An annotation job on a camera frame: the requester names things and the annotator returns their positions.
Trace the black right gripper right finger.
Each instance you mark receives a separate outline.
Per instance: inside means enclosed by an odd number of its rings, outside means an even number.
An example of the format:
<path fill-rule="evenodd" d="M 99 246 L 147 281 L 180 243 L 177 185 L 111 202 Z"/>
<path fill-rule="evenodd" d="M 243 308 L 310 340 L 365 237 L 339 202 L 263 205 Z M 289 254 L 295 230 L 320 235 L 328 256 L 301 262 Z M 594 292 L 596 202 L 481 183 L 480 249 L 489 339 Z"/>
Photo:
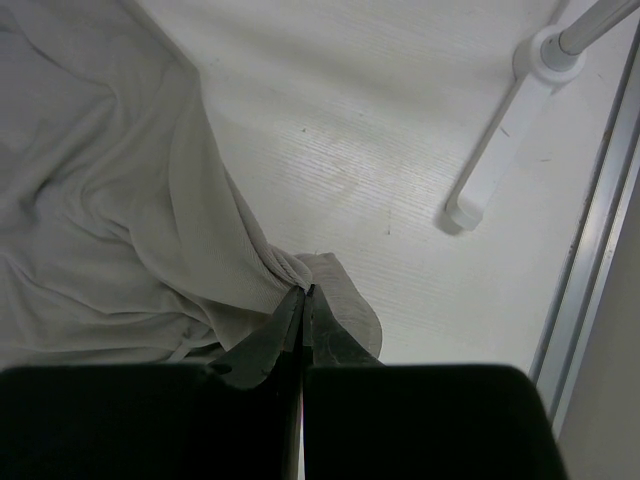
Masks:
<path fill-rule="evenodd" d="M 520 370 L 387 366 L 336 320 L 319 286 L 303 311 L 309 479 L 563 479 L 544 406 Z"/>

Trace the grey trousers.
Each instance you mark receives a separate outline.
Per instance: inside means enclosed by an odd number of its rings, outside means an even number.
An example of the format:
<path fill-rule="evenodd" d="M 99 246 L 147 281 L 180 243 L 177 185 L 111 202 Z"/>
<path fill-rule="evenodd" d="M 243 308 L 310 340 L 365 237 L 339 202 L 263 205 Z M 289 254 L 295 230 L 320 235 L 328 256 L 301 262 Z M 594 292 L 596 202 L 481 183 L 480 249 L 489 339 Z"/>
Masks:
<path fill-rule="evenodd" d="M 197 69 L 136 3 L 2 3 L 3 367 L 205 363 L 316 285 L 378 355 L 338 259 L 268 242 Z"/>

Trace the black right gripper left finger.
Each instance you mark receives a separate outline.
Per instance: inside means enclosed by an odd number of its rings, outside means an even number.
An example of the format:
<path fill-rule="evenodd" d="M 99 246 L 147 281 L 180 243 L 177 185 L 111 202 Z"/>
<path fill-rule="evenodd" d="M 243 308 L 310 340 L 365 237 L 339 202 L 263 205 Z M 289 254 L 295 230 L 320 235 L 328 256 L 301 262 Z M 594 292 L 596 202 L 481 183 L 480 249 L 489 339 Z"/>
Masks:
<path fill-rule="evenodd" d="M 207 363 L 1 376 L 5 479 L 284 479 L 296 470 L 305 293 Z"/>

